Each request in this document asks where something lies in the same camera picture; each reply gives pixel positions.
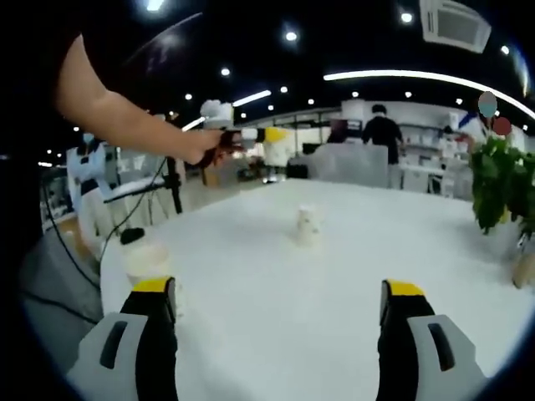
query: air conditioner vent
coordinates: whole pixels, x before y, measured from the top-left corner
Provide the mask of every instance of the air conditioner vent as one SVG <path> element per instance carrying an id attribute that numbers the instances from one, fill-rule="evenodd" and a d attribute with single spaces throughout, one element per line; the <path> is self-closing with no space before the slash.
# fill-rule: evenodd
<path id="1" fill-rule="evenodd" d="M 420 0 L 424 40 L 483 53 L 491 26 L 476 11 L 450 0 Z"/>

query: black cable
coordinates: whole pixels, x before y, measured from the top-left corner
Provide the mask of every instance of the black cable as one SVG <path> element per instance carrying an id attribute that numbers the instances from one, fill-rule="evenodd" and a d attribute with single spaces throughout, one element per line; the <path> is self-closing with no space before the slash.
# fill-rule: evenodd
<path id="1" fill-rule="evenodd" d="M 76 270 L 78 270 L 78 272 L 80 273 L 80 275 L 82 275 L 82 277 L 87 280 L 87 282 L 89 284 L 91 284 L 91 286 L 94 287 L 95 290 L 97 290 L 97 292 L 100 292 L 100 287 L 95 284 L 89 277 L 87 274 L 85 274 L 85 272 L 80 268 L 80 266 L 78 265 L 78 263 L 76 262 L 76 260 L 74 259 L 74 256 L 70 253 L 70 250 L 69 248 L 67 247 L 67 244 L 65 244 L 65 241 L 63 239 L 63 237 L 61 236 L 61 233 L 59 232 L 59 228 L 58 228 L 58 225 L 56 224 L 56 221 L 55 219 L 52 217 L 52 211 L 50 210 L 50 203 L 48 203 L 48 194 L 47 194 L 47 190 L 44 186 L 44 183 L 42 184 L 41 186 L 41 189 L 43 190 L 43 195 L 44 195 L 44 203 L 46 204 L 47 206 L 47 212 L 48 212 L 48 218 L 50 219 L 50 221 L 52 221 L 52 226 L 54 228 L 54 230 L 56 231 L 56 235 L 58 236 L 59 238 L 59 241 L 61 242 L 61 245 L 63 245 L 65 251 L 67 252 L 67 255 L 69 255 L 69 259 L 72 261 L 72 263 L 74 264 L 74 267 L 76 267 Z"/>
<path id="2" fill-rule="evenodd" d="M 158 175 L 161 173 L 161 170 L 164 168 L 164 164 L 166 163 L 166 159 L 164 159 L 161 164 L 160 164 L 160 167 L 158 168 L 158 171 L 156 171 L 156 173 L 154 174 L 154 177 L 152 177 L 152 181 L 150 182 L 149 184 L 149 187 L 153 186 L 154 185 L 154 181 L 156 181 L 156 178 L 158 178 Z M 126 217 L 123 219 L 123 221 L 117 225 L 115 225 L 115 227 L 113 228 L 113 230 L 108 234 L 108 236 L 106 237 L 106 241 L 104 243 L 104 248 L 102 248 L 102 253 L 100 254 L 100 261 L 102 262 L 102 258 L 104 257 L 104 253 L 106 252 L 106 248 L 108 247 L 108 242 L 110 242 L 110 239 L 111 237 L 114 235 L 114 233 L 123 225 L 125 224 L 128 219 L 130 219 L 132 217 L 132 215 L 134 214 L 135 210 L 140 206 L 141 204 L 141 201 L 143 200 L 143 196 L 145 196 L 145 194 L 147 193 L 146 192 L 143 192 L 139 198 L 139 200 L 137 201 L 137 203 L 134 205 L 134 208 L 130 211 L 130 213 L 128 215 L 126 215 Z"/>
<path id="3" fill-rule="evenodd" d="M 37 296 L 35 294 L 32 294 L 31 292 L 25 291 L 25 290 L 21 290 L 21 291 L 26 297 L 34 300 L 35 302 L 39 302 L 39 303 L 42 303 L 44 305 L 52 305 L 54 307 L 58 307 L 60 309 L 63 309 L 67 313 L 70 313 L 71 315 L 76 316 L 76 317 L 78 317 L 78 318 L 80 318 L 82 320 L 85 320 L 86 322 L 94 324 L 94 325 L 97 325 L 99 323 L 99 322 L 97 322 L 96 320 L 93 320 L 90 317 L 84 316 L 80 312 L 76 312 L 74 309 L 71 309 L 70 307 L 64 305 L 61 302 L 53 301 L 53 300 L 47 299 L 47 298 L 42 298 L 42 297 L 39 297 L 39 296 Z"/>

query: green leaves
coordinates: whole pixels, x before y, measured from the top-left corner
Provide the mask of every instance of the green leaves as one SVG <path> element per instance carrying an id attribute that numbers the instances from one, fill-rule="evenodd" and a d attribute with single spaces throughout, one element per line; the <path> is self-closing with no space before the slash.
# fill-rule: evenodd
<path id="1" fill-rule="evenodd" d="M 535 156 L 512 148 L 505 140 L 489 138 L 471 155 L 474 173 L 472 209 L 479 227 L 489 232 L 509 210 L 522 218 L 522 232 L 535 231 Z"/>

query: paper cup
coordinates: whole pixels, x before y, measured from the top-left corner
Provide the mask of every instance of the paper cup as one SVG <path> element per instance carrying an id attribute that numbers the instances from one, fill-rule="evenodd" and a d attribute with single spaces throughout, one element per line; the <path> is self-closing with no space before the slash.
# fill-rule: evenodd
<path id="1" fill-rule="evenodd" d="M 162 245 L 139 244 L 125 253 L 126 275 L 133 287 L 151 278 L 172 276 L 169 252 Z"/>
<path id="2" fill-rule="evenodd" d="M 298 212 L 298 244 L 314 245 L 319 242 L 320 236 L 318 212 L 313 206 L 301 206 Z"/>

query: black ceiling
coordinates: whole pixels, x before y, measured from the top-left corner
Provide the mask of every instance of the black ceiling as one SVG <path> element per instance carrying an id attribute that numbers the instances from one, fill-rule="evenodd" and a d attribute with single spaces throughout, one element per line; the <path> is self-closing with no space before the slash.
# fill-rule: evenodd
<path id="1" fill-rule="evenodd" d="M 418 0 L 327 2 L 273 0 L 165 0 L 158 13 L 145 10 L 146 0 L 93 2 L 85 32 L 89 56 L 99 75 L 114 90 L 153 112 L 179 112 L 177 124 L 198 117 L 205 99 L 235 100 L 264 89 L 269 99 L 243 106 L 248 119 L 314 107 L 331 107 L 358 90 L 365 99 L 404 99 L 474 109 L 479 93 L 461 86 L 423 79 L 349 79 L 324 82 L 325 74 L 365 69 L 412 69 L 470 79 L 512 96 L 530 109 L 535 101 L 522 94 L 515 57 L 532 67 L 535 46 L 528 13 L 517 0 L 460 0 L 493 26 L 485 52 L 475 54 L 422 37 Z M 400 23 L 400 10 L 415 21 Z M 186 18 L 200 16 L 183 22 Z M 298 34 L 289 43 L 286 30 Z M 500 52 L 506 44 L 509 56 Z M 231 75 L 220 75 L 225 66 Z M 286 85 L 288 94 L 278 88 Z M 186 93 L 193 95 L 186 101 Z M 514 124 L 531 124 L 508 104 L 502 115 Z M 72 128 L 61 143 L 73 138 Z"/>

